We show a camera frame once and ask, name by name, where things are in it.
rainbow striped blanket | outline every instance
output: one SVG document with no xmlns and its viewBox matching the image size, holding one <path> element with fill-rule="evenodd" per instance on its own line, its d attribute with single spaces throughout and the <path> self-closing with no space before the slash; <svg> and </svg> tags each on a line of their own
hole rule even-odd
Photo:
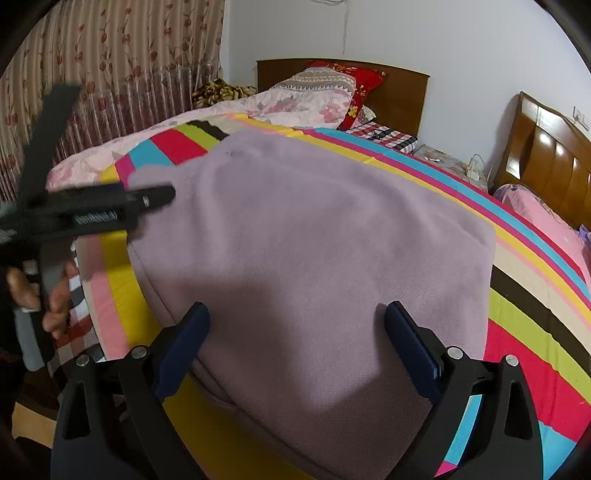
<svg viewBox="0 0 591 480">
<path fill-rule="evenodd" d="M 578 267 L 543 233 L 492 197 L 437 167 L 345 132 L 299 131 L 248 119 L 212 117 L 184 124 L 144 141 L 103 173 L 122 180 L 146 164 L 176 165 L 207 153 L 226 134 L 257 129 L 309 142 L 381 168 L 437 192 L 496 229 L 484 359 L 516 355 L 524 369 L 544 449 L 544 478 L 563 463 L 591 421 L 591 296 Z M 77 241 L 85 296 L 108 359 L 137 344 L 150 344 L 160 326 L 139 290 L 126 251 L 126 234 Z M 455 468 L 474 424 L 479 397 L 472 397 L 440 473 Z M 303 479 L 296 469 L 230 415 L 211 405 L 186 378 L 164 407 L 185 444 L 213 479 Z"/>
</svg>

red pillow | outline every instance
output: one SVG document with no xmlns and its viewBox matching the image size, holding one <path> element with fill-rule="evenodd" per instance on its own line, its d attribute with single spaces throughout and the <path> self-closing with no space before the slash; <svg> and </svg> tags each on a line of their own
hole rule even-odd
<svg viewBox="0 0 591 480">
<path fill-rule="evenodd" d="M 386 74 L 377 70 L 366 70 L 357 67 L 347 67 L 339 65 L 338 63 L 331 63 L 324 60 L 316 60 L 308 65 L 308 67 L 327 67 L 337 72 L 346 73 L 355 78 L 355 93 L 351 100 L 351 105 L 347 116 L 339 125 L 339 130 L 348 130 L 355 122 L 357 116 L 361 113 L 361 107 L 367 95 L 376 87 L 380 86 L 384 81 Z"/>
</svg>

floral curtain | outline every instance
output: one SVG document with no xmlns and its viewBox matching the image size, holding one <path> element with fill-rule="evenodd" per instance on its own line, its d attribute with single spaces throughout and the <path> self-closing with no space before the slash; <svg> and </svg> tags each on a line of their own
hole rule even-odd
<svg viewBox="0 0 591 480">
<path fill-rule="evenodd" d="M 58 82 L 83 86 L 56 162 L 191 109 L 219 75 L 224 0 L 62 0 L 0 78 L 0 199 L 14 199 L 22 148 Z"/>
</svg>

blue clamp pad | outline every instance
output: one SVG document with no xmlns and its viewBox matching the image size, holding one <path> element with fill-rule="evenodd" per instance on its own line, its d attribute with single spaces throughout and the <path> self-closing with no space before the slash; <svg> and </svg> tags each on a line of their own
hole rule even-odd
<svg viewBox="0 0 591 480">
<path fill-rule="evenodd" d="M 418 327 L 399 301 L 386 308 L 384 326 L 418 394 L 435 405 L 442 395 L 443 362 L 438 354 L 443 345 L 432 332 Z"/>
<path fill-rule="evenodd" d="M 195 302 L 178 325 L 165 328 L 152 342 L 155 374 L 152 390 L 160 402 L 174 395 L 181 386 L 209 333 L 209 326 L 207 307 Z"/>
</svg>

finger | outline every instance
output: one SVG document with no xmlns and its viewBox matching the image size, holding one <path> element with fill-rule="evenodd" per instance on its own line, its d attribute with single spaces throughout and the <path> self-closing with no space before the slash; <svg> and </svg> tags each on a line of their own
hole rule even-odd
<svg viewBox="0 0 591 480">
<path fill-rule="evenodd" d="M 43 330 L 50 333 L 56 340 L 66 331 L 67 315 L 48 312 L 43 317 Z"/>
<path fill-rule="evenodd" d="M 72 260 L 68 261 L 66 263 L 66 275 L 68 276 L 68 278 L 75 277 L 79 274 L 80 270 L 78 270 L 76 264 Z"/>
<path fill-rule="evenodd" d="M 70 284 L 66 277 L 62 278 L 49 295 L 49 309 L 54 313 L 64 313 L 69 310 Z"/>
<path fill-rule="evenodd" d="M 9 268 L 6 273 L 6 281 L 10 295 L 17 305 L 36 310 L 41 308 L 38 292 L 27 281 L 27 277 L 21 270 Z"/>
</svg>

